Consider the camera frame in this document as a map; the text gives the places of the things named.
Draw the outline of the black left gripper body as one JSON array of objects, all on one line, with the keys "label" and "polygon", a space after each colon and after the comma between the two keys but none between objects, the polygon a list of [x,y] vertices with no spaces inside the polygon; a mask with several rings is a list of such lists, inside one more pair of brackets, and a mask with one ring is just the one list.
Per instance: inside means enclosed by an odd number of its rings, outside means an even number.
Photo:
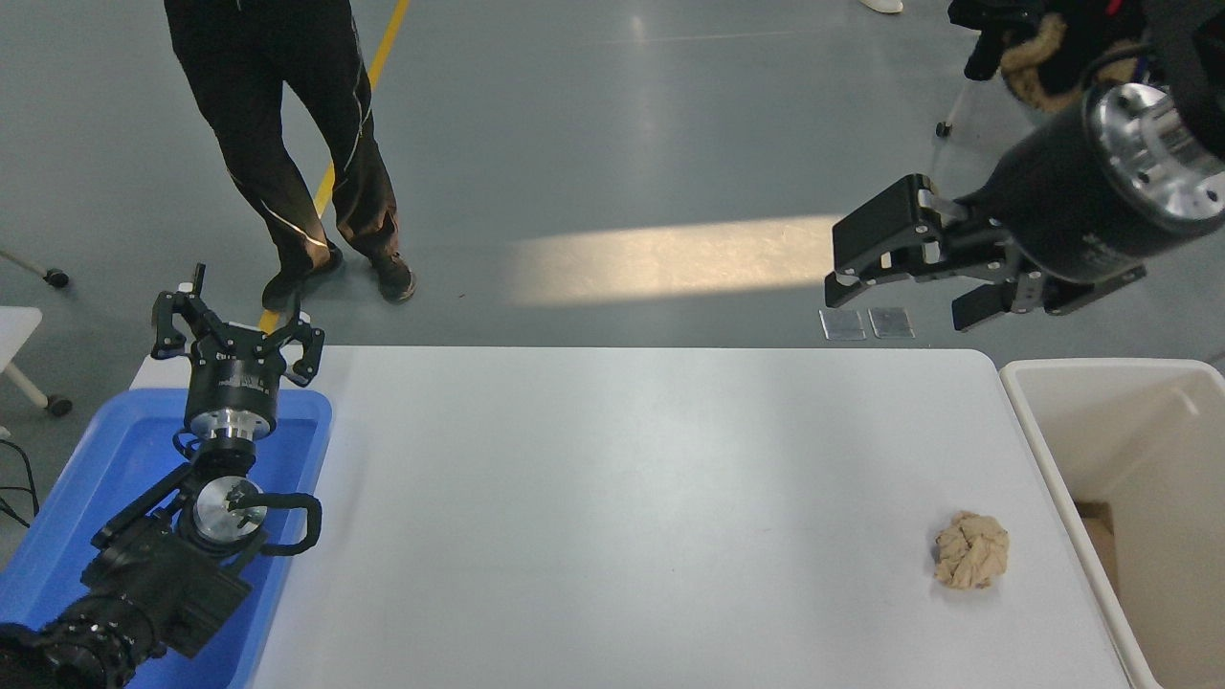
[{"label": "black left gripper body", "polygon": [[232,356],[222,349],[189,349],[187,422],[216,411],[250,411],[265,422],[278,416],[281,354]]}]

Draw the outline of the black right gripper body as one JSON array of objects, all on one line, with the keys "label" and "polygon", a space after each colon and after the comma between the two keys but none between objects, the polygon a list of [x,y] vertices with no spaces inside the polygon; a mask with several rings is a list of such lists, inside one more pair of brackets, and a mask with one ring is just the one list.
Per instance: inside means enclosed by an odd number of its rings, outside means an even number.
[{"label": "black right gripper body", "polygon": [[1083,108],[1058,113],[1016,143],[976,191],[958,197],[998,221],[1038,268],[1098,283],[1202,235],[1202,222],[1160,213],[1125,190]]}]

